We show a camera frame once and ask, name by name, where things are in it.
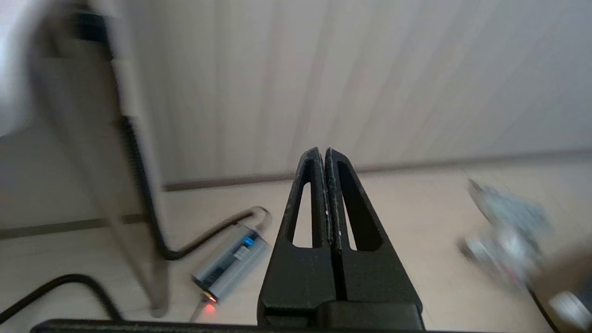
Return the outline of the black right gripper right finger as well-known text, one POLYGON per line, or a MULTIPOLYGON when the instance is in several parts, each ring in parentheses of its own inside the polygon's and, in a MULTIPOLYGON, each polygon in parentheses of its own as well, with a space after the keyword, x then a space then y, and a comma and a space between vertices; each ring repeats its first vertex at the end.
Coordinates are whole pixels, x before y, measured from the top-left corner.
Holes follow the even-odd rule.
POLYGON ((349 159, 325 155, 336 299, 324 327, 424 330, 423 306, 349 159))

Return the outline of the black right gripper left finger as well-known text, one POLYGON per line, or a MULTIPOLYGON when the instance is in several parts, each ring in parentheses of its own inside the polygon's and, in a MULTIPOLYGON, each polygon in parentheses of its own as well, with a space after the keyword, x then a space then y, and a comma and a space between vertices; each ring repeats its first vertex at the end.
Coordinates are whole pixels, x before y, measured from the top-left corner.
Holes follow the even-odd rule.
POLYGON ((260 327, 318 327, 318 308, 336 299, 323 158, 319 148, 300 157, 258 297, 260 327), (312 247, 293 244, 305 184, 311 192, 312 247))

